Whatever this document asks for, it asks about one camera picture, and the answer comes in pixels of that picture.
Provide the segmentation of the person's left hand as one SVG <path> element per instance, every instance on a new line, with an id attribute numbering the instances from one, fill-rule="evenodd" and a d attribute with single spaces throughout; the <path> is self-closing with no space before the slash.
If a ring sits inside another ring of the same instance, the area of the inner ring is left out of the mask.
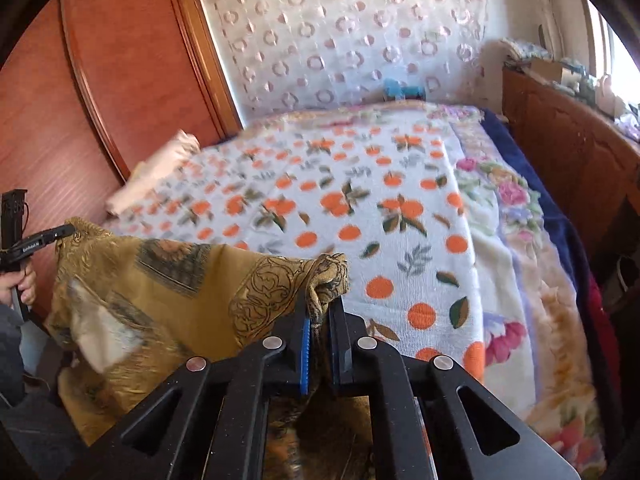
<path id="1" fill-rule="evenodd" d="M 12 290 L 20 293 L 20 299 L 26 306 L 31 306 L 36 299 L 37 274 L 32 266 L 32 260 L 25 260 L 21 270 L 2 272 L 0 275 L 0 304 L 12 306 Z"/>

